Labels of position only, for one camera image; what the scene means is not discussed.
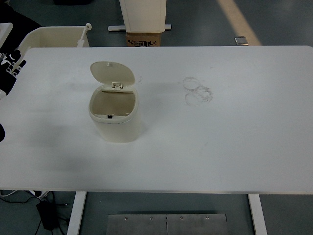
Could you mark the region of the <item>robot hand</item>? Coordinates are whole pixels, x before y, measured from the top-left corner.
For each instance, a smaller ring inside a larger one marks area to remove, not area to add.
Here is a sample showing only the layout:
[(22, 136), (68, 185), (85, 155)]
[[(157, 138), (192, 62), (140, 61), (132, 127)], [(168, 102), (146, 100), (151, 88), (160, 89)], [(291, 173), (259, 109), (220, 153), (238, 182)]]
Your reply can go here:
[(11, 92), (17, 81), (17, 75), (26, 64), (25, 60), (20, 61), (21, 57), (21, 52), (18, 49), (10, 54), (2, 54), (0, 57), (1, 99), (6, 97)]

